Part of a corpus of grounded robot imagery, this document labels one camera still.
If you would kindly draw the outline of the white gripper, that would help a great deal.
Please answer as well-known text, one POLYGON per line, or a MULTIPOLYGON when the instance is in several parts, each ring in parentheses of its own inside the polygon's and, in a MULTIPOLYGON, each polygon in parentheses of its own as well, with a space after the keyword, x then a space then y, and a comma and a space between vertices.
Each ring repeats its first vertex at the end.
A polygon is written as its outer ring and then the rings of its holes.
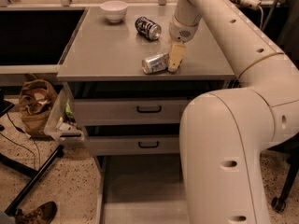
POLYGON ((184 43, 189 42, 193 39, 197 32, 198 26, 187 26, 181 24, 173 17, 169 23, 169 34, 173 41, 171 50, 169 52, 168 60, 168 71, 176 72, 180 63, 182 62, 185 52, 186 45, 184 43))

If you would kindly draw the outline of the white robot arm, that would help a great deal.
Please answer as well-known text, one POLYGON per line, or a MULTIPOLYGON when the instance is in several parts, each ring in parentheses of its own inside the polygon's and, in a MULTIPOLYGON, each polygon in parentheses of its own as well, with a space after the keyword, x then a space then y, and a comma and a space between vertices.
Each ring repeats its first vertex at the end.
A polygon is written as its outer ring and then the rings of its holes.
POLYGON ((193 99, 179 148, 191 224, 271 224, 262 151, 299 131, 299 74, 229 0, 178 0, 171 33, 204 20, 240 83, 193 99))

